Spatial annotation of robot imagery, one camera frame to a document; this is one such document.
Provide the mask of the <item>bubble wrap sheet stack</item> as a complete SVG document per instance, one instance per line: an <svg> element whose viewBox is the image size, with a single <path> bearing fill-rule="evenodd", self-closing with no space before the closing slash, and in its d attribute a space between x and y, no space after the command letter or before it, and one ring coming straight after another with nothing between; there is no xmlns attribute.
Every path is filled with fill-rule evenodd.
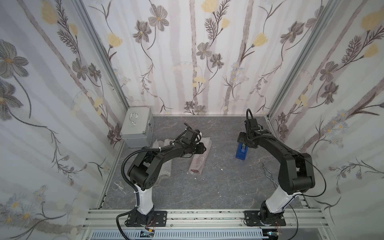
<svg viewBox="0 0 384 240"><path fill-rule="evenodd" d="M202 138L201 143L204 144L204 147L206 148L206 150L201 155L194 155L189 168L189 172L191 174L200 175L202 173L209 151L212 147L211 138Z"/></svg>

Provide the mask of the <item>metal tongs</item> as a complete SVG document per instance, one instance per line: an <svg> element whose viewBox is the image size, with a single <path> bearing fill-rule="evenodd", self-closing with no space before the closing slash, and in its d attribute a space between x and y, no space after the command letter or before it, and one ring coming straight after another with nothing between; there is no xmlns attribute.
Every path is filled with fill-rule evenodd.
<svg viewBox="0 0 384 240"><path fill-rule="evenodd" d="M262 168L265 176L273 183L274 188L277 189L279 184L274 180L273 173L266 168L265 163L262 163Z"/></svg>

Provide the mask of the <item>grey metal case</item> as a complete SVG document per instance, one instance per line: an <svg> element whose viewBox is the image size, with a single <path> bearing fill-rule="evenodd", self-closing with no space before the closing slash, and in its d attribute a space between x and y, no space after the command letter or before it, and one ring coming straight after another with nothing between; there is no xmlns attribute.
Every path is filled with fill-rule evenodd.
<svg viewBox="0 0 384 240"><path fill-rule="evenodd" d="M129 108L121 128L121 137L129 148L150 147L154 124L150 107Z"/></svg>

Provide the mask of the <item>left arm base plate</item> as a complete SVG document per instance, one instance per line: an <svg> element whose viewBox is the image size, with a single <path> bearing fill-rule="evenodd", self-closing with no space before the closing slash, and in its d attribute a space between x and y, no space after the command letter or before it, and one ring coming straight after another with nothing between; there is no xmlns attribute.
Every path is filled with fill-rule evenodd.
<svg viewBox="0 0 384 240"><path fill-rule="evenodd" d="M135 210L128 214L125 221L126 227L165 227L167 211L150 211L147 215Z"/></svg>

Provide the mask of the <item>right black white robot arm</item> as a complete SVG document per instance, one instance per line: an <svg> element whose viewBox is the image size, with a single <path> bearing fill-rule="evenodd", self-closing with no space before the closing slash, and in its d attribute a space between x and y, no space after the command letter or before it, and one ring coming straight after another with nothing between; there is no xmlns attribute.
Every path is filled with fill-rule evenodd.
<svg viewBox="0 0 384 240"><path fill-rule="evenodd" d="M239 133L236 158L245 160L248 149L262 147L280 163L278 186L261 204L259 222L265 226L283 217L285 208L298 195L315 186L314 166L309 154L299 153L259 125L250 109L246 111L245 132Z"/></svg>

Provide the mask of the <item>single bubble wrap sheet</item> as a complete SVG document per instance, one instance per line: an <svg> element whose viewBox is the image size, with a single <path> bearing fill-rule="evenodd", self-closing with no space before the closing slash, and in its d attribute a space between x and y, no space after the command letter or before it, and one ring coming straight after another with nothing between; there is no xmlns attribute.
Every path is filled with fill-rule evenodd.
<svg viewBox="0 0 384 240"><path fill-rule="evenodd" d="M152 145L152 148L160 150L162 152L164 145L165 145L164 141L160 141L160 140L156 139Z"/></svg>

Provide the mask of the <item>pink red bottle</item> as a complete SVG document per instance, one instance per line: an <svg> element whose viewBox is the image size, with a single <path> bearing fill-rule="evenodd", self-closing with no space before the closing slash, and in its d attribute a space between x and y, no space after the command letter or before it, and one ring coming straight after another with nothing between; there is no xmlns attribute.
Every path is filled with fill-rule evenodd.
<svg viewBox="0 0 384 240"><path fill-rule="evenodd" d="M195 155L189 167L190 173L200 175L205 166L205 161L206 160L204 157L199 157Z"/></svg>

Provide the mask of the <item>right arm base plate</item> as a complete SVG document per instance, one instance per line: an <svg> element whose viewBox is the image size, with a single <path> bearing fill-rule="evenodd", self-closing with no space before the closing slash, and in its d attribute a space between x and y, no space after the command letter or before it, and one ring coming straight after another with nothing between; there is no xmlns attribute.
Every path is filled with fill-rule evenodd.
<svg viewBox="0 0 384 240"><path fill-rule="evenodd" d="M248 227L279 227L286 226L282 213L272 214L267 210L244 211L245 223Z"/></svg>

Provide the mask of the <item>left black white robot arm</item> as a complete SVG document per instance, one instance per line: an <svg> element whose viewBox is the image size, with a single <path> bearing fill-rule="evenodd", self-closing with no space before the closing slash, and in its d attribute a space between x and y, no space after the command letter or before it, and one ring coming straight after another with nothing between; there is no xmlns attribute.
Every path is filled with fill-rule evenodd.
<svg viewBox="0 0 384 240"><path fill-rule="evenodd" d="M201 132L192 129L187 123L185 125L186 129L168 145L143 147L123 160L121 175L136 195L136 206L129 212L133 216L128 217L127 226L131 225L130 222L148 226L155 219L152 187L159 178L163 164L185 155L202 155L207 151L201 142Z"/></svg>

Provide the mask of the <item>blue tape dispenser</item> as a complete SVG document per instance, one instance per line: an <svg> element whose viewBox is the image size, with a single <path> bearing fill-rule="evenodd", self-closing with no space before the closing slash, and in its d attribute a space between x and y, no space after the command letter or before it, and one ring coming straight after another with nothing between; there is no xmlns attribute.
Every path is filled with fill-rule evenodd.
<svg viewBox="0 0 384 240"><path fill-rule="evenodd" d="M239 143L237 152L236 152L236 158L244 161L247 157L247 152L248 152L248 146L246 146L243 143Z"/></svg>

